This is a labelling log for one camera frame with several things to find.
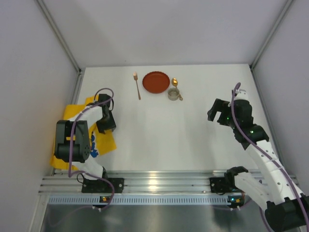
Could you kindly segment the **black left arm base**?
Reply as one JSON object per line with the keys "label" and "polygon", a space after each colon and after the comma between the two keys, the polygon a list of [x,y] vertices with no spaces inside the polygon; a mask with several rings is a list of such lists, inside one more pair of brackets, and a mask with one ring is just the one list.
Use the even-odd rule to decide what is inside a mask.
{"label": "black left arm base", "polygon": [[[124,189],[124,178],[108,178],[114,187],[114,193],[122,193]],[[110,184],[102,180],[83,179],[82,193],[112,193]]]}

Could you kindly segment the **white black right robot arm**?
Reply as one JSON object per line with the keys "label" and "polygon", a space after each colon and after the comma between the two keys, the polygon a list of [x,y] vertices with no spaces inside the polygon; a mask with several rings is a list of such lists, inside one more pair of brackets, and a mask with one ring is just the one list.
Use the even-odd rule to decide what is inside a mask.
{"label": "white black right robot arm", "polygon": [[309,225],[309,197],[293,182],[277,157],[269,136],[253,121],[253,108],[244,90],[232,92],[232,100],[216,99],[207,112],[208,121],[230,127],[266,181],[264,186],[243,166],[224,173],[227,187],[246,193],[264,212],[269,227],[283,232]]}

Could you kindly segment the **red round plastic plate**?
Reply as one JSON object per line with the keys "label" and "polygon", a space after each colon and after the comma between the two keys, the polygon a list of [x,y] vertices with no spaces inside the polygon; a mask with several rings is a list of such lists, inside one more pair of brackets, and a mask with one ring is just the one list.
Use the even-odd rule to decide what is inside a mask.
{"label": "red round plastic plate", "polygon": [[142,85],[148,92],[159,94],[168,89],[170,78],[163,72],[154,71],[144,76]]}

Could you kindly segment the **speckled ceramic cup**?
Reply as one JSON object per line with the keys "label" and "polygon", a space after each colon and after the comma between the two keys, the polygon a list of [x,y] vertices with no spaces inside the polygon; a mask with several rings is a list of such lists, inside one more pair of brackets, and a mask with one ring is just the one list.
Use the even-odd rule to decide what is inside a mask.
{"label": "speckled ceramic cup", "polygon": [[180,96],[180,92],[176,87],[172,87],[168,90],[168,99],[171,101],[176,101]]}

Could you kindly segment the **rose gold fork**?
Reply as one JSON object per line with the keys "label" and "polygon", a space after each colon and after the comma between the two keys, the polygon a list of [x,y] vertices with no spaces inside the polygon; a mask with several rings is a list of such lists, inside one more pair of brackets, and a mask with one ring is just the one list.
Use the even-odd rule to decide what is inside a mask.
{"label": "rose gold fork", "polygon": [[136,72],[133,73],[133,78],[136,82],[136,87],[137,87],[137,93],[138,93],[138,99],[141,100],[141,96],[140,96],[140,91],[139,91],[139,86],[138,86],[138,75]]}

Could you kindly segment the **yellow Pikachu cloth placemat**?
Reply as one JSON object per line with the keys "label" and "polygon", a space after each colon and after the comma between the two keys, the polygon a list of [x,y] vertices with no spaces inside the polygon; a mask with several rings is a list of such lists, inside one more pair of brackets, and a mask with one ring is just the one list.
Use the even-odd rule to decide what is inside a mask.
{"label": "yellow Pikachu cloth placemat", "polygon": [[[76,116],[86,107],[87,104],[92,103],[94,100],[98,100],[98,96],[86,98],[84,104],[67,105],[64,111],[63,120],[68,120]],[[92,157],[96,158],[97,156],[107,154],[117,148],[112,135],[112,130],[106,130],[105,133],[100,133],[97,125],[94,124],[90,127],[88,132],[91,145],[90,155]],[[50,159],[50,164],[56,169],[67,170],[69,168],[69,164],[67,162],[56,158],[54,154]]]}

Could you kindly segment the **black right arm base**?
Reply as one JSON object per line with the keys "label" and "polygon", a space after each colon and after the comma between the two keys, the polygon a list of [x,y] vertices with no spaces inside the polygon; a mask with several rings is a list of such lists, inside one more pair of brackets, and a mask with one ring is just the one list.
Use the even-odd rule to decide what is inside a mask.
{"label": "black right arm base", "polygon": [[241,192],[238,188],[232,187],[224,177],[209,178],[211,193],[223,195],[232,192]]}

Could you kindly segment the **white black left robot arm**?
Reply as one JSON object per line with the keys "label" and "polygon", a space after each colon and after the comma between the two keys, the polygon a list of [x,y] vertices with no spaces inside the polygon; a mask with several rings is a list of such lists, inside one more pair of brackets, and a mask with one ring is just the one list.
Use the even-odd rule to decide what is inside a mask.
{"label": "white black left robot arm", "polygon": [[68,170],[69,176],[82,173],[87,179],[107,179],[106,169],[95,160],[116,149],[112,115],[114,101],[108,94],[95,94],[84,104],[68,105],[56,123],[51,165]]}

